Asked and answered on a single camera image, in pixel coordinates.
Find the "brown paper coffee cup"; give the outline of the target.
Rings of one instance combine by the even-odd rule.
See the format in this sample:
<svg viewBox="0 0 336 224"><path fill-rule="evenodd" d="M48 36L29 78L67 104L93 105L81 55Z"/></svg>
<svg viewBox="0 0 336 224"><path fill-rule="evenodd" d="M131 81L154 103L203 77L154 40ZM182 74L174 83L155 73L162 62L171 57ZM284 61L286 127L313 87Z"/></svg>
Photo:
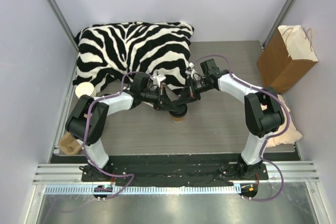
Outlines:
<svg viewBox="0 0 336 224"><path fill-rule="evenodd" d="M185 117L184 115L175 115L175 114L170 114L170 116L174 122L181 122Z"/></svg>

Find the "stack of paper cups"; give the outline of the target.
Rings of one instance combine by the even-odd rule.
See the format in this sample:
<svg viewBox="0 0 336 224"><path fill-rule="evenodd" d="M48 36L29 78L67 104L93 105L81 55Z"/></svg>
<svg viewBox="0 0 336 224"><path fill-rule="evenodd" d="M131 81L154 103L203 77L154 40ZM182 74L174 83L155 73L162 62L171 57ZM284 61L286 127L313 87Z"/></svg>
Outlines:
<svg viewBox="0 0 336 224"><path fill-rule="evenodd" d="M83 82L76 86L75 95L79 99L82 95L88 95L90 97L96 96L95 87L90 82Z"/></svg>

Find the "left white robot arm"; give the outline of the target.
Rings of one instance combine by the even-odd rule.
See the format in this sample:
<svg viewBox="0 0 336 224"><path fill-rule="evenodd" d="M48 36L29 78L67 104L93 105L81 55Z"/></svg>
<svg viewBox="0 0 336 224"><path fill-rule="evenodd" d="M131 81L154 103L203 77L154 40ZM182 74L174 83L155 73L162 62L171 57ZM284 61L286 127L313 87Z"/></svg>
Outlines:
<svg viewBox="0 0 336 224"><path fill-rule="evenodd" d="M136 108L142 102L153 105L157 111L168 111L170 115L181 118L187 113L185 104L179 105L170 100L165 87L161 84L165 76L151 76L144 72L130 72L134 75L133 82L128 89L112 95L91 97L83 94L70 113L65 130L79 142L83 154L87 158L88 169L98 180L105 182L110 177L129 177L113 174L113 165L102 144L102 134L107 117L120 111Z"/></svg>

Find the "black cup lid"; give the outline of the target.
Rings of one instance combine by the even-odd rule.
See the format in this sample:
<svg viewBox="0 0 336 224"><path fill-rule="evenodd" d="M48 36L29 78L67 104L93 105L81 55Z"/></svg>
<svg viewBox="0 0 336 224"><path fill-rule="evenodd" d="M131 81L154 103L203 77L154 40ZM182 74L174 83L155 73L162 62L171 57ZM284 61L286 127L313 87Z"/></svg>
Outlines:
<svg viewBox="0 0 336 224"><path fill-rule="evenodd" d="M175 118L182 118L187 114L187 105L180 104L176 106L174 111L170 111L169 114Z"/></svg>

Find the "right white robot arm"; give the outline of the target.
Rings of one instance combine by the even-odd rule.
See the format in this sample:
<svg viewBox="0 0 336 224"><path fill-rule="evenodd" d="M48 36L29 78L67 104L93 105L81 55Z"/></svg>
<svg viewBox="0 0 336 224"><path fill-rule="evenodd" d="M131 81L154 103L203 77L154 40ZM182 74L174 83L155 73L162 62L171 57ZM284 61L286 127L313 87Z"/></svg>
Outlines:
<svg viewBox="0 0 336 224"><path fill-rule="evenodd" d="M245 148L238 157L236 175L242 179L250 179L261 169L269 138L285 122L276 91L252 86L229 70L220 70L214 59L201 62L201 69L204 76L197 80L191 72L192 65L187 68L185 86L174 104L180 108L198 101L201 93L212 89L228 93L242 102L249 134Z"/></svg>

